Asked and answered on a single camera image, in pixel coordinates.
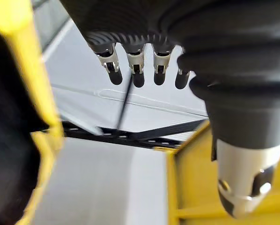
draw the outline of black rubber fingertip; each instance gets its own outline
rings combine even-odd
[[[187,73],[184,72],[182,74],[177,73],[176,88],[180,90],[183,89],[187,85],[188,79],[189,76],[187,75]]]
[[[165,74],[163,73],[155,73],[154,82],[156,85],[162,85],[165,81]]]
[[[133,74],[133,83],[137,88],[141,88],[144,85],[144,73]]]
[[[120,69],[118,72],[111,70],[109,73],[109,78],[114,85],[120,85],[122,82],[122,75]]]

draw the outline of gray wall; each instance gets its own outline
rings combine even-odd
[[[45,49],[59,33],[69,15],[59,0],[31,0],[41,47]]]
[[[162,152],[67,138],[33,225],[165,225]]]

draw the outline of black cable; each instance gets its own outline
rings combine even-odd
[[[130,92],[132,92],[132,86],[133,86],[132,83],[133,83],[133,74],[131,72],[130,80],[129,80],[129,83],[128,83],[127,88],[126,88],[125,99],[123,101],[121,111],[120,111],[120,115],[119,115],[119,118],[117,120],[116,130],[120,130],[120,128],[121,128],[122,119],[123,119],[123,116],[124,116],[125,110],[126,110],[126,104],[127,104],[128,99],[129,99],[129,94],[130,94]]]

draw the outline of black metal truss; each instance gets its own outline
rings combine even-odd
[[[113,143],[113,144],[122,144],[122,145],[128,145],[133,147],[140,147],[140,148],[155,148],[155,147],[166,147],[166,148],[178,148],[182,142],[178,140],[168,139],[168,138],[162,138],[160,136],[163,136],[164,134],[172,134],[172,127],[174,127],[174,134],[180,134],[184,132],[194,131],[196,129],[198,121],[184,123],[184,124],[178,124],[173,125],[169,127],[159,128],[155,130],[148,130],[144,132],[128,132],[128,131],[122,131],[112,128],[103,128],[100,129],[103,132],[103,135],[94,135],[76,125],[74,125],[71,122],[64,121],[62,122],[64,133],[66,137],[72,137],[72,138],[79,138],[79,139],[86,139],[86,140],[92,140],[92,141],[98,141],[98,142],[105,142],[105,143]],[[182,128],[182,132],[178,131],[178,126]],[[150,134],[151,132],[154,133],[154,136],[151,138],[146,137],[145,140],[137,140],[135,137],[138,136],[138,134]]]

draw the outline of yellow metal frame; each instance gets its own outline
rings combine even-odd
[[[165,151],[167,158],[168,224],[280,224],[280,163],[268,197],[254,213],[236,220],[221,206],[211,147],[212,132],[206,122],[179,149],[157,149]]]
[[[33,191],[22,219],[17,222],[17,225],[26,225],[32,219],[49,180],[55,157],[62,146],[63,130],[41,60],[40,44],[29,0],[0,0],[0,35],[4,37],[14,57],[35,110],[49,125],[46,134],[31,134],[40,152],[41,162],[37,188]]]

